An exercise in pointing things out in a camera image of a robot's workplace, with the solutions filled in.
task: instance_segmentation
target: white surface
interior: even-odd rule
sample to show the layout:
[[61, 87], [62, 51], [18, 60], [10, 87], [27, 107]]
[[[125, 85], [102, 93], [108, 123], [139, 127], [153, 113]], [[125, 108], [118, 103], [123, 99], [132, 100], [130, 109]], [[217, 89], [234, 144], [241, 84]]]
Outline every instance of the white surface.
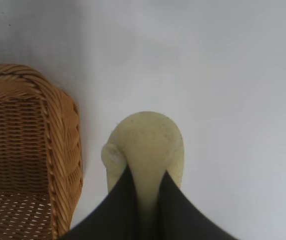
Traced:
[[286, 240], [286, 1], [0, 0], [0, 63], [31, 65], [79, 103], [83, 194], [106, 196], [100, 150], [138, 111], [180, 127], [182, 190], [243, 240]]

